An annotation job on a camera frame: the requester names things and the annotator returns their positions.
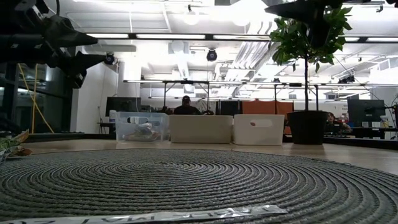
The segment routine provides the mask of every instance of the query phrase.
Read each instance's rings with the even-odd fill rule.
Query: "gray rug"
[[[9,159],[0,221],[274,204],[270,217],[205,223],[398,223],[398,176],[302,157],[117,150]]]

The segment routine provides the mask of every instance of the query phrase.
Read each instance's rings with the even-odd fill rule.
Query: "glass wall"
[[[1,112],[22,130],[69,131],[72,88],[67,85],[63,72],[46,65],[38,65],[37,71],[35,65],[21,64],[21,68],[22,71],[16,64],[7,65],[4,76],[0,77]]]

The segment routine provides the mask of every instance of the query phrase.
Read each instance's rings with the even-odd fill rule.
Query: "person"
[[[198,108],[191,106],[191,98],[184,96],[182,98],[182,105],[174,109],[174,114],[177,115],[200,115]]]
[[[339,131],[350,131],[351,127],[348,126],[346,123],[341,123],[336,121],[335,115],[331,112],[328,113],[328,120],[326,122],[326,128],[325,132],[326,133],[334,133],[336,130]]]

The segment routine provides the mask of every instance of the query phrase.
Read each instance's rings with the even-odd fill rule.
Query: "security camera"
[[[107,52],[105,56],[105,64],[114,65],[116,63],[116,59],[114,57],[114,52]]]
[[[217,60],[217,53],[215,49],[210,49],[209,52],[207,53],[207,61],[209,62],[214,62]]]

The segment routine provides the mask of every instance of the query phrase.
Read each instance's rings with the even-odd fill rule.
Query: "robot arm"
[[[53,15],[44,0],[0,0],[0,63],[40,63],[59,67],[80,88],[86,69],[104,55],[70,55],[66,48],[97,44],[98,39],[76,31],[69,19]]]

